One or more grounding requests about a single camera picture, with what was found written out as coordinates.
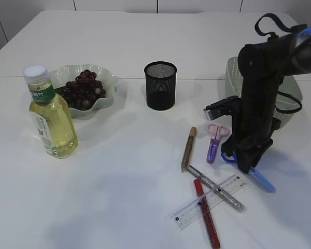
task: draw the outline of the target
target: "cooking oil bottle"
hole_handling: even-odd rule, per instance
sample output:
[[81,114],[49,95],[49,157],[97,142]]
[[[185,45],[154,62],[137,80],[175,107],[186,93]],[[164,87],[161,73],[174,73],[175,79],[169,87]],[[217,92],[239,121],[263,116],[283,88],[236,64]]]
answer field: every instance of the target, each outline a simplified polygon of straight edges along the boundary
[[66,101],[55,93],[43,65],[24,70],[33,101],[29,111],[47,153],[65,158],[78,146],[76,131]]

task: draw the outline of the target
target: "black mesh pen holder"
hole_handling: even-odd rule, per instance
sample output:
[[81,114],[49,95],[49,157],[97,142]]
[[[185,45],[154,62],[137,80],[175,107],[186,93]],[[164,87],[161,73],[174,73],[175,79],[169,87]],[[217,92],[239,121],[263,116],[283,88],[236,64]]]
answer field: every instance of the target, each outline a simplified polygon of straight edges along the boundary
[[145,69],[146,103],[154,110],[167,110],[175,103],[176,72],[175,65],[156,61]]

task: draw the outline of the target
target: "silver glitter pen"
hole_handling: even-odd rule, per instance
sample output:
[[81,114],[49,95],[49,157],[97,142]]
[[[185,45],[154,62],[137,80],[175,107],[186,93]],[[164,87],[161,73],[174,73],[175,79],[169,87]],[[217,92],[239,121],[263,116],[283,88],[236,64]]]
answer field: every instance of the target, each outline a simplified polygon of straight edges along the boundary
[[[192,174],[197,179],[201,180],[201,182],[208,187],[209,189],[213,189],[217,186],[211,179],[209,179],[206,175],[202,174],[200,171],[195,169],[193,166],[189,165],[187,171]],[[223,190],[221,187],[218,187],[214,190],[214,193],[219,196],[225,203],[230,205],[233,209],[238,212],[243,212],[245,210],[245,206],[236,200],[233,196],[231,196],[227,191]]]

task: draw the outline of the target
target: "red glitter pen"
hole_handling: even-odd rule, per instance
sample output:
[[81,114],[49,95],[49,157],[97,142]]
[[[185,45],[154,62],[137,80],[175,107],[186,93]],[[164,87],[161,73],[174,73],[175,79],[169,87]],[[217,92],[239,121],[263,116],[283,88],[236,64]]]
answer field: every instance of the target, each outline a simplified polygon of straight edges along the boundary
[[[196,179],[193,181],[195,183],[195,188],[198,196],[202,196],[204,194],[203,187],[201,181]],[[213,219],[211,216],[211,212],[209,210],[206,197],[203,197],[200,201],[200,206],[203,213],[204,223],[207,229],[207,234],[209,240],[211,241],[211,246],[213,249],[220,249],[220,242],[218,239],[217,231],[213,223]]]

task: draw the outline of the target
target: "pink scissors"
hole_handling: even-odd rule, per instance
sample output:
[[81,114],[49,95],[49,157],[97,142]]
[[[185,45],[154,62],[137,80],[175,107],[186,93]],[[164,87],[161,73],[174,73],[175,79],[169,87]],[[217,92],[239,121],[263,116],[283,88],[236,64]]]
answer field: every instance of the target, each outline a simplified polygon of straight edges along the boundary
[[206,128],[207,132],[211,134],[211,141],[209,143],[206,161],[213,163],[217,154],[218,145],[222,137],[228,136],[230,130],[226,126],[221,126],[216,123],[211,123]]

